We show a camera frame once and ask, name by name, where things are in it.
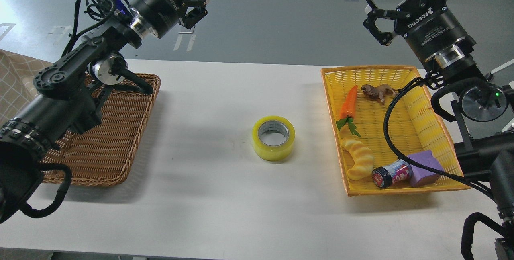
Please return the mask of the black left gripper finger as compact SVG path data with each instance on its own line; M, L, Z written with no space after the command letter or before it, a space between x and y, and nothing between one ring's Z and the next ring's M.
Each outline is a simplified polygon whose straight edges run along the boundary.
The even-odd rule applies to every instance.
M179 24L187 29L207 15L207 0L182 0L179 6Z

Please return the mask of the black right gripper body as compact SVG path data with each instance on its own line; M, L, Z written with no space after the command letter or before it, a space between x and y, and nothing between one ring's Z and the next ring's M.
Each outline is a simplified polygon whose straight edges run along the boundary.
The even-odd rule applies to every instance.
M404 0L397 6L410 16L395 20L395 32L404 37L420 62L434 59L436 53L454 44L466 54L474 51L476 41L448 9L446 0L428 0L423 7L419 1Z

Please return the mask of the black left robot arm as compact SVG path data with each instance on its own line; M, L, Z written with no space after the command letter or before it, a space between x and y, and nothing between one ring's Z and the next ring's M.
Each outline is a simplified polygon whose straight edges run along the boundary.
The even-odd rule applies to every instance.
M162 38L175 25L192 29L208 0L76 0L75 22L62 57L35 75L37 96L1 126L1 222L21 211L31 218L55 212L72 171L40 161L67 131L83 134L102 122L112 90L154 92L131 72L120 50Z

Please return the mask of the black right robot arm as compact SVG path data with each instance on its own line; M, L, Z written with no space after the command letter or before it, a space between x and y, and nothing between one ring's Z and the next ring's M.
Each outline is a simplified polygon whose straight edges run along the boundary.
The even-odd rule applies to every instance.
M394 10L381 9L373 0L365 1L368 8L363 25L371 35L383 46L388 46L395 36L403 36L426 70L424 78L416 77L400 90L385 113L383 133L389 148L410 165L472 187L496 204L501 224L478 212L465 220L461 236L465 260L474 258L471 249L477 222L500 235L494 244L497 258L512 260L513 128L475 139L466 120L487 123L500 118L508 108L513 108L513 88L494 84L493 73L483 75L479 70L471 55L476 42L448 9L448 0L404 0ZM424 86L434 90L433 111L458 124L463 141L455 144L455 153L462 176L409 159L389 136L393 108L409 91Z

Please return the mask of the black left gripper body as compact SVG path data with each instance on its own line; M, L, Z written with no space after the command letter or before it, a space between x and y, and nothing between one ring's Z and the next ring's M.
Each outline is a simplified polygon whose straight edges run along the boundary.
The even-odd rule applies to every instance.
M187 7L185 0L132 0L131 7L153 28L152 33L162 38L175 25L183 25Z

